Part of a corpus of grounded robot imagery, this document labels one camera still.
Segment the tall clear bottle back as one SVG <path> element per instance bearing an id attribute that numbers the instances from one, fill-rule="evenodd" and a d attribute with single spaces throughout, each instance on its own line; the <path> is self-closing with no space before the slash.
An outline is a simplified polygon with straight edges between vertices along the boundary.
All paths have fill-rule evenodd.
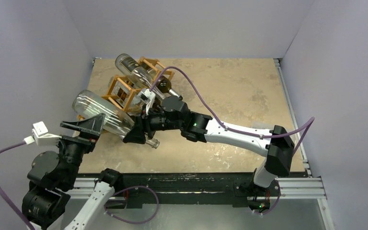
<path id="1" fill-rule="evenodd" d="M 105 114 L 103 129 L 124 139 L 134 127 L 134 120 L 113 103 L 89 90 L 81 91 L 72 103 L 72 109 L 83 118 Z"/>

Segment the clear bottle front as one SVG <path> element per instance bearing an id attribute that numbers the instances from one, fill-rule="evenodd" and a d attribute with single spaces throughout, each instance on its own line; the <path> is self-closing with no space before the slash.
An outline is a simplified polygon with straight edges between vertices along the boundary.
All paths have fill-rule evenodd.
<path id="1" fill-rule="evenodd" d="M 115 66 L 134 84 L 135 88 L 150 88 L 152 86 L 156 70 L 146 63 L 139 64 L 130 55 L 123 53 L 115 59 Z"/>

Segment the olive green wine bottle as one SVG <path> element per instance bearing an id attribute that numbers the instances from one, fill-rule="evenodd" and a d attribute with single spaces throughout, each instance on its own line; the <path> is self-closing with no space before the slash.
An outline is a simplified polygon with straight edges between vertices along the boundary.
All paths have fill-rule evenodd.
<path id="1" fill-rule="evenodd" d="M 172 88 L 172 83 L 171 81 L 164 77 L 161 76 L 157 81 L 156 81 L 156 86 L 157 88 L 162 92 L 162 93 L 168 93 L 171 96 L 176 96 L 179 98 L 179 100 L 183 100 L 182 95 L 180 95 L 176 90 L 174 90 Z"/>

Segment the clear liquor bottle black cap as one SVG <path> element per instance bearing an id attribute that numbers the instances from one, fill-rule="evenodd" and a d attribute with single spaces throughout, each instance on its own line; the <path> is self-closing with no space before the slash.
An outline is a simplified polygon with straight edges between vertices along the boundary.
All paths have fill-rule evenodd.
<path id="1" fill-rule="evenodd" d="M 110 78 L 108 90 L 103 98 L 122 111 L 133 113 L 141 109 L 139 91 L 126 76 L 115 75 Z"/>

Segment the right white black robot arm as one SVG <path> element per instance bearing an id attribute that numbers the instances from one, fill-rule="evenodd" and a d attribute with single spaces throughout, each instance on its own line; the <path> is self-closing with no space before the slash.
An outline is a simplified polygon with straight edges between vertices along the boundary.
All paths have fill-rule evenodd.
<path id="1" fill-rule="evenodd" d="M 179 130 L 191 142 L 220 143 L 255 152 L 265 158 L 253 173 L 250 189 L 256 195 L 268 190 L 276 177 L 290 175 L 295 144 L 282 126 L 253 129 L 219 122 L 206 114 L 191 111 L 177 96 L 164 99 L 159 110 L 143 108 L 134 117 L 124 143 L 145 144 L 157 131 Z"/>

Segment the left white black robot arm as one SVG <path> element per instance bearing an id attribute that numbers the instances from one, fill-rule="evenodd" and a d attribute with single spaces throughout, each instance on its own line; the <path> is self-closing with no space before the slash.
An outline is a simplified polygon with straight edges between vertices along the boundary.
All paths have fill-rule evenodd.
<path id="1" fill-rule="evenodd" d="M 58 147 L 58 152 L 38 154 L 27 175 L 29 191 L 23 198 L 22 213 L 37 229 L 61 229 L 66 204 L 70 200 L 67 192 L 74 188 L 84 154 L 94 150 L 105 118 L 106 115 L 100 113 L 81 121 L 63 121 L 61 127 L 79 132 L 75 137 L 50 134 L 42 121 L 33 124 L 32 137 L 37 145 Z M 108 199 L 120 195 L 124 188 L 121 173 L 103 170 L 94 182 L 91 196 L 65 229 L 88 229 Z"/>

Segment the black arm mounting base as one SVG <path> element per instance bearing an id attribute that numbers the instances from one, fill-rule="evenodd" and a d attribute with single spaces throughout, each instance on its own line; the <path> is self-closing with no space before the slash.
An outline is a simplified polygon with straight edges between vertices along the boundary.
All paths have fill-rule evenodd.
<path id="1" fill-rule="evenodd" d="M 95 182 L 110 182 L 122 207 L 142 208 L 144 204 L 231 205 L 265 212 L 271 197 L 280 196 L 278 181 L 268 188 L 253 183 L 252 172 L 203 173 L 120 173 L 106 169 L 89 173 Z"/>

